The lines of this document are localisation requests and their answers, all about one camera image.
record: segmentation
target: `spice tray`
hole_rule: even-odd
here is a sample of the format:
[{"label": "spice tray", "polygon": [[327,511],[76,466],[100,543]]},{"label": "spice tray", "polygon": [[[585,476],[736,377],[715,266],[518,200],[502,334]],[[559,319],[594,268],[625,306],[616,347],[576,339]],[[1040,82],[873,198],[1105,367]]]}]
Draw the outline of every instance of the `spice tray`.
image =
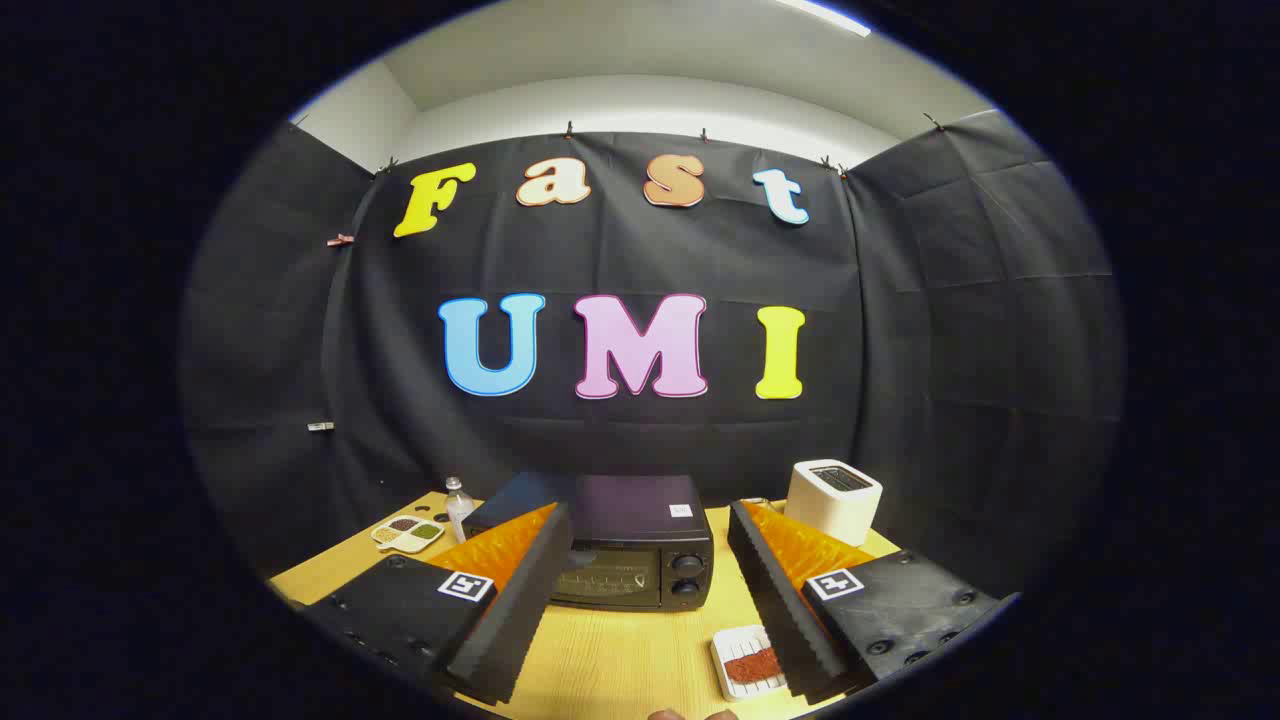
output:
[{"label": "spice tray", "polygon": [[764,625],[746,625],[721,630],[712,637],[712,656],[716,660],[716,674],[721,679],[721,689],[731,702],[750,700],[764,694],[774,693],[787,687],[785,675],[765,678],[758,683],[741,684],[730,679],[724,664],[740,657],[746,657],[771,647],[769,635],[764,633]]},{"label": "spice tray", "polygon": [[422,552],[443,534],[443,525],[412,515],[392,518],[370,533],[378,543],[378,550],[398,550],[410,555]]}]

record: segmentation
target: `white ceiling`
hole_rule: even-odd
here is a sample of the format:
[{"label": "white ceiling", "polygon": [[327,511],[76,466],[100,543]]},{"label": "white ceiling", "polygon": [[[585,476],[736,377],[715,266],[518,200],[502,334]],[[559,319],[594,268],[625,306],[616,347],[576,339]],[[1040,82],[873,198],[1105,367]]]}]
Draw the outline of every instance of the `white ceiling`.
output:
[{"label": "white ceiling", "polygon": [[859,37],[774,0],[507,0],[389,53],[430,110],[504,87],[582,76],[655,74],[787,95],[908,138],[993,105],[872,31]]}]

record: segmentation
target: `plastic water bottle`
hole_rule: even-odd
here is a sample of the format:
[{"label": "plastic water bottle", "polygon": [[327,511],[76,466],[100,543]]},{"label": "plastic water bottle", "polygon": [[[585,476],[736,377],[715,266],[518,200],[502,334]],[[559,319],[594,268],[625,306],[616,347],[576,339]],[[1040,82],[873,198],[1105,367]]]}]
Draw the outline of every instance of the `plastic water bottle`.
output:
[{"label": "plastic water bottle", "polygon": [[462,532],[462,520],[476,509],[476,503],[471,500],[470,495],[462,492],[462,480],[458,478],[445,479],[444,487],[449,491],[449,497],[444,501],[444,511],[449,514],[449,524],[453,525],[453,538],[460,543],[466,542],[467,537]]}]

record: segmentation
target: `ceiling light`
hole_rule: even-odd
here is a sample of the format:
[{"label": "ceiling light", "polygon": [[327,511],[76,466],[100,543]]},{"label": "ceiling light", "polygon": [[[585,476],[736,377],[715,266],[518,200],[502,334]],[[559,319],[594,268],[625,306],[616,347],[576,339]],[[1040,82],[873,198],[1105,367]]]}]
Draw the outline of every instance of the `ceiling light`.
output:
[{"label": "ceiling light", "polygon": [[804,10],[815,18],[822,18],[833,26],[842,27],[849,32],[860,35],[861,37],[867,37],[872,33],[872,28],[814,3],[806,3],[805,0],[778,0],[778,3],[795,8],[796,10]]}]

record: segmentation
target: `letter m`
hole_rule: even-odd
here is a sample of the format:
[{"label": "letter m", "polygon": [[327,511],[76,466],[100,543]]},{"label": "letter m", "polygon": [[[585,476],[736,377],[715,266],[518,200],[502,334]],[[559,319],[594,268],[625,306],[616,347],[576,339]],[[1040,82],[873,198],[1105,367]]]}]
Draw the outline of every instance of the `letter m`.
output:
[{"label": "letter m", "polygon": [[644,333],[612,295],[590,295],[573,305],[586,325],[586,372],[577,383],[577,396],[604,400],[618,393],[609,377],[609,360],[640,395],[653,366],[662,357],[662,374],[653,391],[664,397],[694,397],[707,392],[698,366],[698,319],[707,301],[696,295],[668,295],[653,314]]}]

